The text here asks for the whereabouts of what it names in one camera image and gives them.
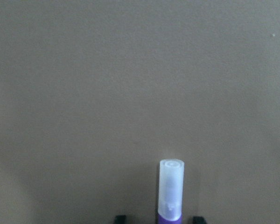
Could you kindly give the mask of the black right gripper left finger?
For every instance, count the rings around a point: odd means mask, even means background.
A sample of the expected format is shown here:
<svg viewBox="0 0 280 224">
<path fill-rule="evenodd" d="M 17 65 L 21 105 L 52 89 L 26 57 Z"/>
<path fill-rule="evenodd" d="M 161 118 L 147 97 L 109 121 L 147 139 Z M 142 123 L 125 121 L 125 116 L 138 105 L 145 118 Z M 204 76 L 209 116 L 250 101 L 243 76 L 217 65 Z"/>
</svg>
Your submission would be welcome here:
<svg viewBox="0 0 280 224">
<path fill-rule="evenodd" d="M 126 224 L 126 215 L 116 215 L 114 224 Z"/>
</svg>

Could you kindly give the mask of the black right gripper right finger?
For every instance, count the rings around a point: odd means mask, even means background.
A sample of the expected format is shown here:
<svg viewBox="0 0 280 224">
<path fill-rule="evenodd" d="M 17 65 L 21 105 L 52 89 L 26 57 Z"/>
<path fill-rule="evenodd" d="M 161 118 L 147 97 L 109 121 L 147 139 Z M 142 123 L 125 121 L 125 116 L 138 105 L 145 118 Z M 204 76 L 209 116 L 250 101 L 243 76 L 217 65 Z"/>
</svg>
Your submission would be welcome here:
<svg viewBox="0 0 280 224">
<path fill-rule="evenodd" d="M 192 224 L 205 224 L 205 219 L 204 219 L 204 217 L 201 217 L 201 216 L 193 216 Z"/>
</svg>

